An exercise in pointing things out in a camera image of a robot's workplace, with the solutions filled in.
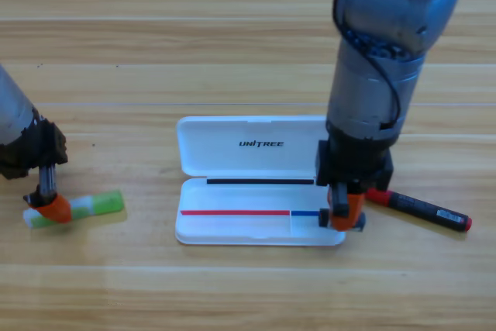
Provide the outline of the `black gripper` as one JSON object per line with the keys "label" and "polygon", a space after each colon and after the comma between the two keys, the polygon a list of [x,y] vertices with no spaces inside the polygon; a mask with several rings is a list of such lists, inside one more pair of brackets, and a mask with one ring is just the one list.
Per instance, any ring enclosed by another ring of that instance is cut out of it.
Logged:
{"label": "black gripper", "polygon": [[1,118],[1,175],[8,180],[40,171],[39,191],[25,195],[27,225],[56,225],[72,220],[71,204],[57,194],[56,166],[68,162],[66,137],[48,119]]}
{"label": "black gripper", "polygon": [[330,122],[326,129],[328,138],[320,140],[317,149],[316,184],[331,185],[327,193],[331,227],[350,230],[363,215],[364,192],[388,190],[394,172],[391,147],[399,135],[385,140],[357,139]]}

